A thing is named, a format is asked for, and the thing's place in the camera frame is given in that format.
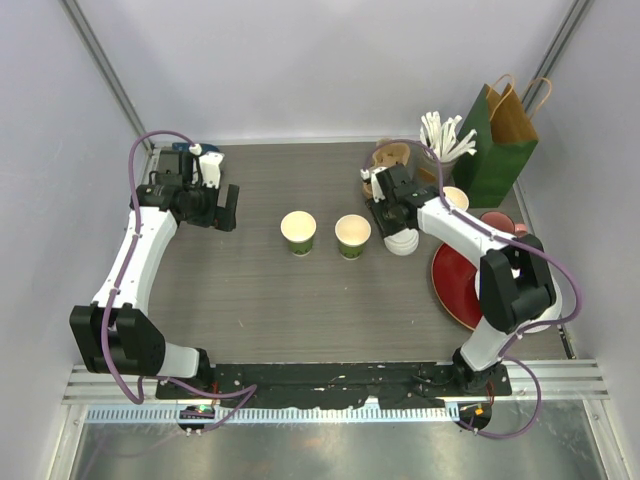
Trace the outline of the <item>green paper cup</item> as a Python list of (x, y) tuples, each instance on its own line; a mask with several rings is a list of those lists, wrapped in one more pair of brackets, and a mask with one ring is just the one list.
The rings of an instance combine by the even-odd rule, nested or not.
[(316, 220), (306, 211), (292, 211), (280, 223), (280, 231), (286, 239), (289, 251), (296, 256), (310, 253), (316, 229)]
[(371, 232), (371, 225), (363, 216), (349, 214), (341, 217), (334, 227), (341, 256), (347, 260), (360, 258)]

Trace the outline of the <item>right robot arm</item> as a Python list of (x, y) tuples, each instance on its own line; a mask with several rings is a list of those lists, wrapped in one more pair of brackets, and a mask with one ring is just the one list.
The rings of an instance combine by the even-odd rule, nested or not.
[(457, 391), (482, 390), (520, 329), (537, 327), (559, 316), (556, 291), (541, 241), (534, 235), (507, 235), (455, 206), (435, 187), (421, 187), (403, 165), (363, 169), (371, 186), (366, 201), (384, 240), (400, 234), (432, 235), (477, 270), (479, 324), (452, 357), (451, 380)]

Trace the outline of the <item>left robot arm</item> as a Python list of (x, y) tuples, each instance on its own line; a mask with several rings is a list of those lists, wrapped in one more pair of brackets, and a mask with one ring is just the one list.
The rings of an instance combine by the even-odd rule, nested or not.
[(167, 342), (148, 311), (162, 257), (181, 224), (235, 229), (240, 188), (229, 185), (223, 205), (219, 193), (213, 180), (189, 184), (181, 177), (136, 188), (126, 235), (104, 284), (90, 304), (70, 314), (89, 372), (175, 378), (193, 399), (211, 391), (213, 370), (206, 351)]

